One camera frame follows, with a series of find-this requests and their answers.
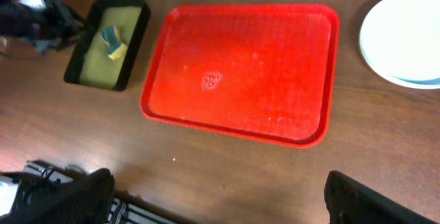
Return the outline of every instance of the wooden table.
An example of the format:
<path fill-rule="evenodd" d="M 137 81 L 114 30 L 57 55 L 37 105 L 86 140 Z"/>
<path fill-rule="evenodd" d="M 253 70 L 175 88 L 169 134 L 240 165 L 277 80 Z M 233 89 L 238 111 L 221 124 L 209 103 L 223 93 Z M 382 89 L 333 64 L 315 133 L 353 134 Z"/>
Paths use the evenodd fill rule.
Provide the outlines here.
<path fill-rule="evenodd" d="M 82 15 L 94 0 L 64 0 Z M 324 184 L 340 170 L 440 221 L 440 92 L 386 82 L 358 50 L 379 0 L 146 0 L 152 10 L 126 91 L 63 82 L 73 48 L 0 58 L 0 169 L 28 159 L 110 168 L 117 187 L 198 223 L 328 223 Z M 327 136 L 305 150 L 146 119 L 140 94 L 160 26 L 182 3 L 321 2 L 340 15 Z"/>

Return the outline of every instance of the stack of plates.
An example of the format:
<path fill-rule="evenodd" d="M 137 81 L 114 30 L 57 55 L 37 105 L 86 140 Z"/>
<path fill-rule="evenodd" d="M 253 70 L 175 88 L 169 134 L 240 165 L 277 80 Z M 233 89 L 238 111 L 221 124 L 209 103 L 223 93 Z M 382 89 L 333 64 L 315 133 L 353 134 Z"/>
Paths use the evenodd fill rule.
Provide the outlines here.
<path fill-rule="evenodd" d="M 365 17 L 360 49 L 395 84 L 440 88 L 440 0 L 382 0 Z"/>

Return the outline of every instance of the sponge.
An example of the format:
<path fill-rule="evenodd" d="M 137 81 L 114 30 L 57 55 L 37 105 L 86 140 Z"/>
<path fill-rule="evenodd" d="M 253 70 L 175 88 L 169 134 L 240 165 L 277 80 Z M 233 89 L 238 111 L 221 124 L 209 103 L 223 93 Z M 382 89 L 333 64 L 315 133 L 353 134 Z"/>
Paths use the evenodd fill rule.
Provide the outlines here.
<path fill-rule="evenodd" d="M 101 37 L 109 46 L 109 58 L 116 60 L 127 52 L 127 46 L 121 42 L 119 29 L 115 25 L 104 28 Z"/>

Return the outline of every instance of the black object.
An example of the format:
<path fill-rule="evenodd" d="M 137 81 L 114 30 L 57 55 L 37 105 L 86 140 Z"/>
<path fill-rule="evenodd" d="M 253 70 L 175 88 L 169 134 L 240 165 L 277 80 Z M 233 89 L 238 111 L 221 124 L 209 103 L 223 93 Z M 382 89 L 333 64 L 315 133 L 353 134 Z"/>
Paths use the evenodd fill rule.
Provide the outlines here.
<path fill-rule="evenodd" d="M 61 50 L 76 42 L 84 19 L 61 0 L 44 0 L 35 10 L 16 0 L 0 0 L 0 35 L 24 38 L 36 51 Z"/>
<path fill-rule="evenodd" d="M 113 176 L 107 169 L 86 175 L 78 169 L 28 161 L 23 172 L 1 175 L 19 182 L 19 189 L 10 215 L 0 217 L 0 224 L 190 223 L 141 199 L 113 191 Z"/>
<path fill-rule="evenodd" d="M 89 50 L 94 35 L 99 32 L 98 27 L 104 11 L 107 8 L 133 6 L 140 7 L 141 13 L 137 19 L 138 22 L 136 23 L 130 44 L 128 45 L 128 50 L 126 51 L 118 80 L 112 90 L 123 91 L 125 89 L 130 78 L 142 37 L 144 36 L 146 25 L 150 18 L 150 9 L 146 5 L 145 0 L 96 0 L 93 3 L 89 16 L 85 22 L 86 32 L 81 35 L 64 74 L 65 82 L 78 84 L 80 73 L 83 69 L 84 55 Z"/>
<path fill-rule="evenodd" d="M 51 182 L 50 175 L 7 176 L 20 184 L 12 211 L 1 224 L 102 224 L 112 204 L 115 181 L 107 169 L 69 183 Z"/>
<path fill-rule="evenodd" d="M 330 224 L 435 224 L 337 171 L 327 178 L 324 199 Z"/>

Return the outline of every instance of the tray rim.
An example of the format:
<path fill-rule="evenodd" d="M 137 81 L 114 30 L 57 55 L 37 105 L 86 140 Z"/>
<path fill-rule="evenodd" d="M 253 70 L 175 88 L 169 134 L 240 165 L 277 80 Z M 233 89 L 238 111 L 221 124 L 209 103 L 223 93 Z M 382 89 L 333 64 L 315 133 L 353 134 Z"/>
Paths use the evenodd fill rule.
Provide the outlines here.
<path fill-rule="evenodd" d="M 318 128 L 315 130 L 313 134 L 309 137 L 303 139 L 289 139 L 286 137 L 272 136 L 266 135 L 263 133 L 254 133 L 249 131 L 243 131 L 240 129 L 229 128 L 225 126 L 217 126 L 212 124 L 205 124 L 201 122 L 195 122 L 190 120 L 185 120 L 182 122 L 181 120 L 168 117 L 165 115 L 160 115 L 152 112 L 149 108 L 149 100 L 151 96 L 151 90 L 155 81 L 155 75 L 157 73 L 157 67 L 159 65 L 159 61 L 161 59 L 162 51 L 165 46 L 166 37 L 168 36 L 168 30 L 173 23 L 175 15 L 181 12 L 181 10 L 187 10 L 189 8 L 306 8 L 309 10 L 319 9 L 324 10 L 326 12 L 326 17 L 331 24 L 331 36 L 329 39 L 329 57 L 327 59 L 327 69 L 326 76 L 324 82 L 324 89 L 322 95 L 322 106 L 321 106 L 321 115 Z M 162 24 L 162 28 L 159 33 L 159 38 L 156 43 L 155 51 L 151 57 L 151 61 L 148 66 L 148 73 L 146 76 L 146 80 L 144 83 L 144 88 L 142 90 L 141 98 L 140 98 L 140 108 L 143 114 L 152 120 L 166 122 L 169 124 L 177 124 L 180 126 L 196 128 L 203 131 L 210 131 L 215 133 L 221 133 L 225 135 L 231 135 L 234 137 L 240 138 L 248 138 L 254 139 L 260 142 L 267 142 L 270 144 L 277 144 L 282 146 L 288 146 L 293 148 L 309 148 L 317 143 L 319 143 L 322 138 L 325 136 L 328 130 L 329 125 L 329 114 L 331 107 L 331 95 L 333 93 L 333 83 L 334 83 L 334 74 L 336 68 L 336 56 L 338 50 L 338 39 L 339 39 L 339 30 L 340 30 L 340 19 L 338 13 L 329 6 L 322 3 L 282 3 L 282 4 L 214 4 L 214 5 L 179 5 L 173 8 L 164 19 Z"/>

